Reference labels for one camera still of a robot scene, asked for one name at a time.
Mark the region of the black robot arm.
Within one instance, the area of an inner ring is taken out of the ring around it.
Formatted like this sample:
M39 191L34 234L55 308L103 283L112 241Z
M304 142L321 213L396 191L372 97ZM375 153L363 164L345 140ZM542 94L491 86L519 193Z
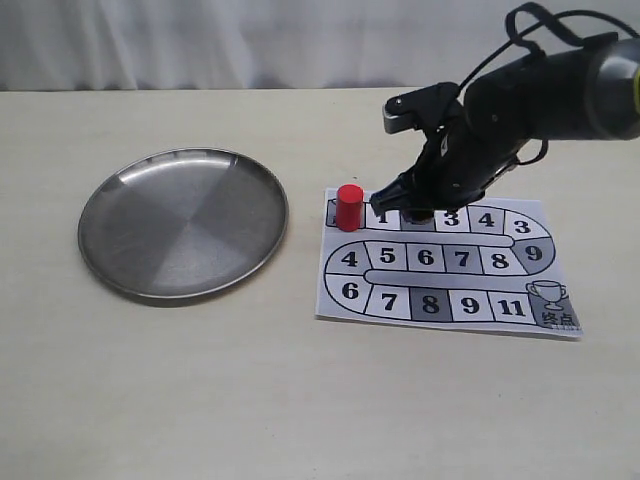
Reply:
M639 136L639 41L616 34L563 53L530 53L474 80L464 94L441 82L387 101L384 128L420 130L416 162L370 197L376 215L398 211L414 223L481 200L522 165L531 140L633 140Z

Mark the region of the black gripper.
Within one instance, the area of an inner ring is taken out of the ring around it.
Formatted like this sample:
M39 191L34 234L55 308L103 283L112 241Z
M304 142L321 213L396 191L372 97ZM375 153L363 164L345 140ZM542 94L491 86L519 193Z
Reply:
M464 107L441 132L431 131L416 163L369 198L376 216L435 210L456 213L484 196L499 171L531 138L514 107Z

